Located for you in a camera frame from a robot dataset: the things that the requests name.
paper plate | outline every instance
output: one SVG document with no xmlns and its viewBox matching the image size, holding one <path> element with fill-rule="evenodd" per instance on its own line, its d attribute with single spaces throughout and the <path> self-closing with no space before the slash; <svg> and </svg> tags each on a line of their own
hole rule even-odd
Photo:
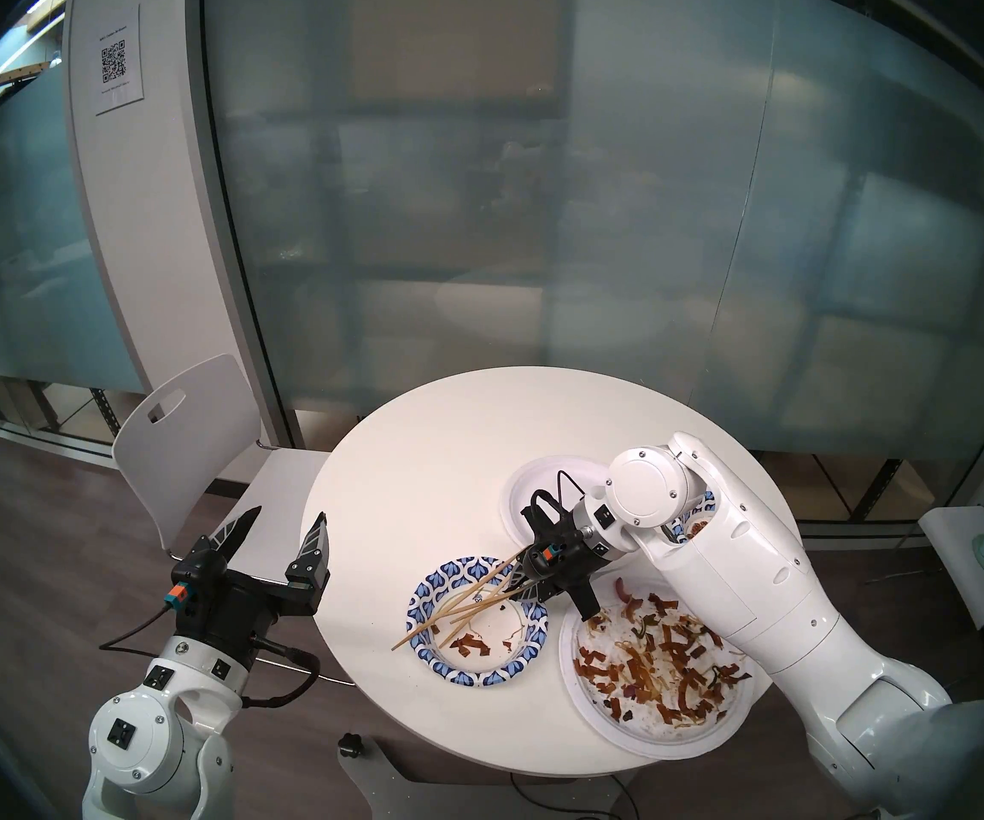
<svg viewBox="0 0 984 820">
<path fill-rule="evenodd" d="M 617 574 L 612 574 L 598 576 L 592 580 L 599 605 L 604 608 L 608 607 L 611 612 L 620 612 L 624 608 L 615 591 L 617 578 Z M 649 593 L 654 593 L 664 600 L 678 598 L 671 590 L 670 585 L 658 574 L 654 574 L 654 576 L 633 575 L 625 580 L 624 588 L 630 594 L 645 600 L 644 608 L 638 610 L 637 615 L 650 613 L 647 602 Z M 677 611 L 671 611 L 672 615 L 674 613 L 681 615 L 687 611 L 679 608 Z M 571 697 L 580 715 L 598 734 L 612 744 L 645 758 L 663 760 L 693 758 L 716 749 L 731 737 L 747 718 L 754 700 L 754 683 L 756 683 L 761 668 L 726 642 L 724 642 L 721 650 L 717 650 L 709 642 L 707 652 L 700 659 L 691 662 L 691 665 L 700 664 L 703 667 L 708 662 L 723 665 L 738 664 L 739 669 L 736 675 L 742 675 L 744 672 L 750 674 L 749 679 L 740 681 L 733 688 L 725 687 L 725 703 L 720 707 L 720 710 L 725 711 L 726 714 L 722 719 L 717 720 L 714 712 L 709 714 L 703 725 L 674 728 L 666 726 L 659 714 L 652 711 L 650 706 L 633 704 L 631 706 L 633 713 L 634 715 L 638 714 L 638 716 L 634 716 L 627 723 L 614 720 L 609 709 L 603 707 L 603 702 L 601 702 L 605 699 L 605 695 L 595 690 L 590 682 L 579 676 L 575 670 L 574 659 L 580 657 L 580 643 L 586 645 L 590 641 L 589 635 L 590 631 L 580 620 L 580 615 L 575 611 L 569 611 L 561 627 L 559 646 L 561 675 L 564 677 L 566 687 L 568 687 L 568 696 Z M 609 643 L 609 648 L 589 646 L 588 650 L 609 652 L 609 650 L 613 650 L 612 641 Z M 596 660 L 594 664 L 599 666 L 600 662 Z M 622 682 L 618 681 L 615 684 L 619 690 L 615 691 L 614 696 L 622 697 L 620 691 Z M 628 709 L 630 706 L 625 703 L 625 707 Z"/>
<path fill-rule="evenodd" d="M 547 490 L 556 496 L 558 470 L 564 470 L 584 491 L 601 486 L 610 478 L 607 465 L 573 455 L 552 455 L 524 463 L 507 480 L 500 494 L 500 518 L 503 527 L 520 547 L 529 547 L 533 543 L 533 532 L 530 531 L 530 524 L 523 516 L 523 508 L 530 504 L 530 498 L 535 490 Z M 561 502 L 568 511 L 572 511 L 575 504 L 583 497 L 574 484 L 563 477 L 561 477 L 561 492 Z"/>
<path fill-rule="evenodd" d="M 481 555 L 479 558 L 467 555 L 466 558 L 447 561 L 438 566 L 424 576 L 409 599 L 408 619 L 404 621 L 404 630 L 411 632 L 433 615 L 439 603 L 471 587 L 501 563 L 488 555 Z M 500 584 L 503 578 L 511 576 L 512 568 L 513 565 L 508 564 L 502 574 L 490 578 L 484 588 L 463 601 L 478 605 L 489 590 Z M 451 619 L 447 618 L 436 623 L 436 627 L 439 632 L 433 633 L 431 629 L 427 629 L 409 641 L 416 657 L 434 670 L 436 675 L 454 682 L 455 685 L 487 688 L 502 685 L 508 679 L 518 676 L 529 662 L 538 657 L 549 631 L 549 613 L 541 603 L 516 603 L 514 599 L 505 599 L 497 606 L 482 611 L 471 621 L 467 631 L 480 637 L 488 646 L 488 655 L 481 655 L 480 650 L 475 647 L 466 647 L 466 655 L 459 648 L 448 645 L 441 648 L 439 644 L 457 626 L 451 625 Z M 465 634 L 463 632 L 458 637 L 464 637 Z"/>
</svg>

paper bowl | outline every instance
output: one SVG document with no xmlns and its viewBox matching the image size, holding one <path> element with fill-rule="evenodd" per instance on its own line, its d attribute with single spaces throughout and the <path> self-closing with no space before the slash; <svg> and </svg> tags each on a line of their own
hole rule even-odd
<svg viewBox="0 0 984 820">
<path fill-rule="evenodd" d="M 467 555 L 466 558 L 447 561 L 435 568 L 422 578 L 409 599 L 404 630 L 411 632 L 428 620 L 440 603 L 468 589 L 501 563 L 488 555 Z M 503 578 L 511 576 L 512 566 L 506 566 L 500 575 L 493 576 L 484 588 L 463 600 L 459 607 L 464 603 L 476 605 L 488 590 L 495 588 Z M 537 658 L 549 631 L 549 613 L 544 605 L 535 601 L 518 603 L 505 599 L 477 615 L 471 623 L 471 630 L 467 630 L 479 635 L 490 653 L 481 655 L 476 648 L 467 647 L 469 654 L 463 656 L 459 648 L 439 646 L 457 627 L 451 625 L 451 619 L 436 623 L 439 633 L 433 634 L 431 629 L 425 629 L 409 641 L 409 645 L 416 657 L 436 675 L 467 688 L 502 685 L 518 676 L 529 662 Z"/>
</svg>

chair handle hole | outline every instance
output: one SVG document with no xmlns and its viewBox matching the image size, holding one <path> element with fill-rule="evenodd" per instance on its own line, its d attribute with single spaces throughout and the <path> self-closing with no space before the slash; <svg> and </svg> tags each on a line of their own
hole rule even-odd
<svg viewBox="0 0 984 820">
<path fill-rule="evenodd" d="M 146 413 L 146 417 L 152 423 L 160 423 L 175 410 L 177 410 L 177 406 L 184 401 L 185 391 L 180 388 L 172 390 L 166 396 L 162 397 L 158 401 L 158 404 Z"/>
</svg>

chair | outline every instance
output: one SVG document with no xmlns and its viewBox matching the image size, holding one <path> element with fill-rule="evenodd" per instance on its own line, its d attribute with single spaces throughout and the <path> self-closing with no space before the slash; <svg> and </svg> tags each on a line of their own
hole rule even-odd
<svg viewBox="0 0 984 820">
<path fill-rule="evenodd" d="M 260 414 L 232 355 L 215 355 L 189 367 L 146 397 L 121 426 L 113 461 L 135 491 L 170 551 L 189 512 L 219 473 L 254 442 L 269 455 L 230 513 L 257 505 L 252 538 L 230 567 L 285 583 L 284 572 L 302 540 L 309 488 L 327 453 L 278 449 L 260 443 Z"/>
</svg>

white table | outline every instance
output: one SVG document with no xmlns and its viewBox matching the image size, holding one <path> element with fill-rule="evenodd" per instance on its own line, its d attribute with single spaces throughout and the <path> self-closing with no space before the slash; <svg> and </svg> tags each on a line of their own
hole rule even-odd
<svg viewBox="0 0 984 820">
<path fill-rule="evenodd" d="M 548 455 L 607 463 L 629 447 L 664 444 L 675 431 L 703 439 L 798 533 L 781 492 L 732 436 L 628 381 L 500 367 L 432 381 L 385 404 L 344 437 L 306 501 L 303 533 L 319 512 L 328 517 L 331 578 L 316 620 L 332 654 L 398 723 L 490 767 L 593 776 L 650 763 L 599 737 L 568 698 L 556 659 L 571 609 L 566 595 L 548 603 L 545 650 L 494 688 L 452 685 L 408 646 L 389 648 L 404 635 L 409 597 L 432 568 L 461 555 L 517 551 L 498 501 L 519 466 Z M 771 683 L 762 677 L 757 697 Z"/>
</svg>

